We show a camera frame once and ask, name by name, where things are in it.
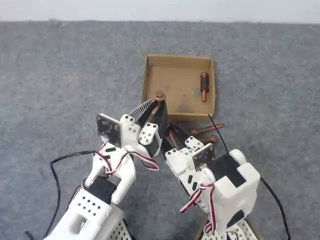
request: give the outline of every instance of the open cardboard tray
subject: open cardboard tray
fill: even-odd
[[[202,102],[200,74],[209,74],[209,92]],[[214,62],[210,57],[148,54],[141,102],[161,90],[166,95],[169,121],[207,122],[215,112]]]

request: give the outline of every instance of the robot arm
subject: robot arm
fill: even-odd
[[[166,163],[190,197],[180,212],[197,205],[209,214],[205,233],[227,231],[251,213],[260,174],[241,151],[234,149],[215,158],[212,143],[203,145],[175,124],[170,123],[169,128],[182,148],[168,150],[167,141],[163,151]]]
[[[156,107],[154,117],[147,122]],[[124,114],[120,120],[102,113],[96,120],[103,146],[92,154],[90,174],[46,240],[109,239],[124,216],[116,205],[136,179],[132,155],[157,166],[150,157],[159,153],[166,136],[165,99],[152,98],[130,114]]]

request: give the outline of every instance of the brown screw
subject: brown screw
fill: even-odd
[[[206,102],[207,93],[209,92],[209,74],[207,72],[200,74],[200,91],[202,93],[202,102]]]
[[[223,128],[225,125],[223,123],[220,123],[220,124],[216,124],[215,125],[217,129],[221,129]],[[208,131],[212,131],[212,130],[216,130],[215,126],[207,126],[207,127],[204,127],[204,128],[198,128],[198,129],[192,129],[191,130],[191,133],[193,136],[197,136],[201,133],[205,133],[205,132],[208,132]]]
[[[156,91],[155,94],[154,94],[154,100],[156,101],[163,101],[166,99],[166,95],[163,91]]]
[[[211,137],[206,137],[206,138],[200,138],[199,139],[200,142],[202,142],[203,144],[215,144],[217,142],[217,136],[212,135]]]
[[[169,130],[169,136],[170,136],[170,139],[171,139],[172,144],[175,147],[175,149],[180,150],[179,143],[177,141],[175,132],[172,130]]]

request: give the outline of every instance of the white wall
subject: white wall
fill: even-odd
[[[320,23],[320,0],[0,0],[2,21]]]

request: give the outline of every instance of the perforated white plate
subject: perforated white plate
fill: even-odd
[[[113,229],[112,235],[107,240],[131,240],[123,220],[116,225],[116,228]]]
[[[227,240],[227,234],[231,240],[258,240],[246,220],[240,221],[223,234],[217,232],[211,235],[204,234],[201,240]]]

